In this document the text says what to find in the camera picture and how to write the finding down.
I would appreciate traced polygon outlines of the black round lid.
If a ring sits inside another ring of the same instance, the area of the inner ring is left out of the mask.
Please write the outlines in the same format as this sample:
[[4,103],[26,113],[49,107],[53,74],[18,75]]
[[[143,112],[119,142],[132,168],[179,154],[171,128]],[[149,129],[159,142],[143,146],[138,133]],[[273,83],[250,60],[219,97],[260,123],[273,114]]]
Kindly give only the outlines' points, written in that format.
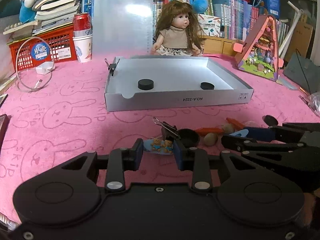
[[192,129],[183,128],[177,131],[180,141],[185,148],[197,147],[200,142],[200,136]]

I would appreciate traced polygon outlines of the black binder clip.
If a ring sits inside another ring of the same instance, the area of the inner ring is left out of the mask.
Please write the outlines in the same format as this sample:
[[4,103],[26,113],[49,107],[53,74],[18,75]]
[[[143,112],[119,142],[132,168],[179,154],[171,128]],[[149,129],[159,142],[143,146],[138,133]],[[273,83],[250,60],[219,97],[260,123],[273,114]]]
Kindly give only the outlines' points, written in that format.
[[108,67],[108,71],[109,71],[109,74],[111,74],[111,76],[114,75],[114,71],[116,70],[116,67],[120,61],[120,59],[117,59],[114,63],[109,63],[107,58],[104,59],[105,60],[105,63]]
[[178,130],[176,126],[171,126],[167,122],[160,121],[158,118],[152,118],[154,124],[161,126],[161,133],[163,140],[174,141],[176,139],[180,139],[180,135],[178,134]]

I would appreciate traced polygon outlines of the black cap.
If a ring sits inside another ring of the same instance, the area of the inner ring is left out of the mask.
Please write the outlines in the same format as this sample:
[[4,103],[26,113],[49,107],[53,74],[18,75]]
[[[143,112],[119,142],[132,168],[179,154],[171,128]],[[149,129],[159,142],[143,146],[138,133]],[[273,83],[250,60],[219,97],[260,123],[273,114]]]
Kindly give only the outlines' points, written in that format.
[[271,115],[265,115],[263,116],[263,121],[265,124],[267,124],[267,126],[278,126],[278,120],[271,116]]
[[209,82],[202,82],[200,84],[202,90],[214,90],[215,86]]
[[140,90],[151,90],[154,88],[154,81],[151,79],[140,79],[138,81],[138,88]]

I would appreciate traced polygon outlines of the white paper cup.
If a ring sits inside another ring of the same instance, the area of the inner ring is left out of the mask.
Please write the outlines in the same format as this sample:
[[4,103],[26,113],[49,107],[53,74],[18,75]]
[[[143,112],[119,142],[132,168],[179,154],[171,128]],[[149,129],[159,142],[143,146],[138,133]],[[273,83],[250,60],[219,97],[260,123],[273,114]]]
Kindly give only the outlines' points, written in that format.
[[73,37],[77,59],[80,63],[92,60],[92,34]]

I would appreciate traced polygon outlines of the row of upright books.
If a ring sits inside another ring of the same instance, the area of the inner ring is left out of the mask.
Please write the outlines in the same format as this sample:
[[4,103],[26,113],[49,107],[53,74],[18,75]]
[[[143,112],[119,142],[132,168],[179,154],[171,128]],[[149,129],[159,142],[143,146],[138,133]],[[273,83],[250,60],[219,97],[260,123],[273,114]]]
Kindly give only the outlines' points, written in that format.
[[[155,39],[156,24],[160,13],[164,5],[171,1],[173,0],[153,0],[152,40]],[[92,26],[94,0],[82,0],[81,6],[83,13],[90,14]],[[258,9],[248,4],[246,0],[212,0],[212,6],[213,16],[221,18],[220,37],[229,40],[245,40],[259,17]]]

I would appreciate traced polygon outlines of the blue bear hair clip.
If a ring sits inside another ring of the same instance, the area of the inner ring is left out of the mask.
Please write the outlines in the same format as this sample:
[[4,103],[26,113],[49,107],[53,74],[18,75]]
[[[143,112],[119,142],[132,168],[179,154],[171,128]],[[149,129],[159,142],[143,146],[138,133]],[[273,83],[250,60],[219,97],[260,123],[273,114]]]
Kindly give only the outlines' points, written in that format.
[[173,142],[170,140],[161,140],[153,138],[143,141],[144,151],[160,155],[173,154]]

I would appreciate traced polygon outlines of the translucent plastic clipboard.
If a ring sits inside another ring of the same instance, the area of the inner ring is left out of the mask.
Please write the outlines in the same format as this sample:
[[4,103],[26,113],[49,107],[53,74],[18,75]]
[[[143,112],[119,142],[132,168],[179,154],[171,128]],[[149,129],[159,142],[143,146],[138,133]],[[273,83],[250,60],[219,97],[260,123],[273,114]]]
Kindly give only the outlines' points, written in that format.
[[147,55],[152,46],[153,0],[94,0],[94,60]]

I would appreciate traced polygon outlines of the wooden drawer box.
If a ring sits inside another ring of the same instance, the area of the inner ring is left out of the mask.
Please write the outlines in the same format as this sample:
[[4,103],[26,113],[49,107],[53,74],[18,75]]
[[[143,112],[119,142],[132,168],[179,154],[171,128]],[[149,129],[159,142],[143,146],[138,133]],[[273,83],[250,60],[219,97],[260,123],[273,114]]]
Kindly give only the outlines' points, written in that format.
[[229,40],[215,36],[204,36],[203,39],[204,54],[223,54],[227,56],[235,56],[236,52],[233,50],[233,44],[243,43],[241,40]]

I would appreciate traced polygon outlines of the red soda can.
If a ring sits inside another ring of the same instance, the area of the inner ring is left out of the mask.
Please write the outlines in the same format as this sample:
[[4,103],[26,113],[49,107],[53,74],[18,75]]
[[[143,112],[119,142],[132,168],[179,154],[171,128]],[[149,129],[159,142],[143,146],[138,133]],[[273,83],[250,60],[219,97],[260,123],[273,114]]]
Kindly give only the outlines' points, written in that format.
[[75,14],[73,17],[73,29],[74,37],[91,35],[92,26],[90,14],[87,12]]

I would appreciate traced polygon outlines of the brown haired baby doll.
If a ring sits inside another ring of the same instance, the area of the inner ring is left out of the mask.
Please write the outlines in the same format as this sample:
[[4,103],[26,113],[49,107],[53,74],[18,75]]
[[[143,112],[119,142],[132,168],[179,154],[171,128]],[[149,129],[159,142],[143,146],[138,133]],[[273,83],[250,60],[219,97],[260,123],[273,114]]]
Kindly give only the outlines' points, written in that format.
[[201,28],[190,4],[173,0],[165,4],[156,24],[152,55],[200,56]]

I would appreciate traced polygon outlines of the brown acorn nut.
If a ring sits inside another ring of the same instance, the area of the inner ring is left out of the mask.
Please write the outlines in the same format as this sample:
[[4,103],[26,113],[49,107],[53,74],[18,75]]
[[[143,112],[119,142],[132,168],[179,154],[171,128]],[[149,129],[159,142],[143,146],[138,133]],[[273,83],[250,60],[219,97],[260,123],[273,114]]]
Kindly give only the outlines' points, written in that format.
[[206,146],[214,146],[217,143],[218,138],[216,133],[208,133],[204,136],[203,143]]

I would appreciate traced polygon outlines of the grey flat pouch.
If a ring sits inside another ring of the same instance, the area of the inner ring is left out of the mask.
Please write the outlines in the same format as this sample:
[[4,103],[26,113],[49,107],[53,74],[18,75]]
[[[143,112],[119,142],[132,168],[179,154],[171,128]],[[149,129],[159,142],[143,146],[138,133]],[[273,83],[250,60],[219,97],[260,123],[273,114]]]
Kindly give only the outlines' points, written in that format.
[[300,85],[309,94],[319,92],[320,68],[309,59],[305,59],[298,52],[293,53],[284,75],[294,83]]

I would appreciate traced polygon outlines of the light blue hair clip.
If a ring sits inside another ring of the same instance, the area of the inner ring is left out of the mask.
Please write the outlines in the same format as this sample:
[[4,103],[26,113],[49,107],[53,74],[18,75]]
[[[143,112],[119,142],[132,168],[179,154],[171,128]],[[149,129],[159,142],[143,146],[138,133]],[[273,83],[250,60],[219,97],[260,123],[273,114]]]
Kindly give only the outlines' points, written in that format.
[[234,136],[234,137],[245,138],[245,137],[247,137],[248,134],[249,134],[249,130],[248,129],[242,129],[242,130],[236,131],[234,133],[231,133],[229,135],[230,136]]

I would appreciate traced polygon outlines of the orange red crayon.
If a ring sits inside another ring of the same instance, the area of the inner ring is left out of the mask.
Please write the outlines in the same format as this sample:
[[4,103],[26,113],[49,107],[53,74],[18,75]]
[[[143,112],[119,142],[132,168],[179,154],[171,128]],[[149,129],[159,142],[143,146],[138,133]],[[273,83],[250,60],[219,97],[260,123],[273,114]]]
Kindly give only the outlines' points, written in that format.
[[218,127],[198,128],[198,129],[195,129],[195,132],[201,137],[205,137],[209,133],[214,133],[214,134],[217,134],[217,135],[222,135],[222,134],[225,133],[223,129],[218,128]]

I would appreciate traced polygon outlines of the white charger plug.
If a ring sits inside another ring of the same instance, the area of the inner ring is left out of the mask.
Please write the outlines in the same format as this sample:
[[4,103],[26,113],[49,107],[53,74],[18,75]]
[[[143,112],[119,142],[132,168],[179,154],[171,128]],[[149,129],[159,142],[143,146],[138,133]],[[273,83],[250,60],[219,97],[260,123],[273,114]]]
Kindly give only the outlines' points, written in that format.
[[53,61],[46,61],[46,62],[41,63],[35,69],[36,69],[37,74],[46,75],[55,69],[55,64]]

